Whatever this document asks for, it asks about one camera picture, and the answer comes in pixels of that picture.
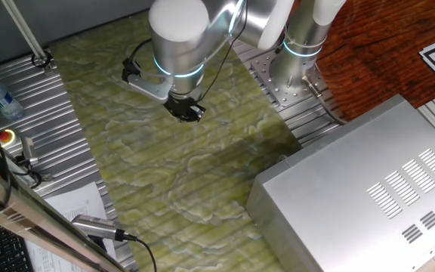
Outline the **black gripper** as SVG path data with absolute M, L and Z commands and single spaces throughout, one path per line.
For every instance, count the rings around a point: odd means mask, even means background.
M 167 111 L 179 122 L 198 122 L 204 115 L 206 108 L 197 104 L 193 98 L 183 100 L 170 96 L 164 103 Z

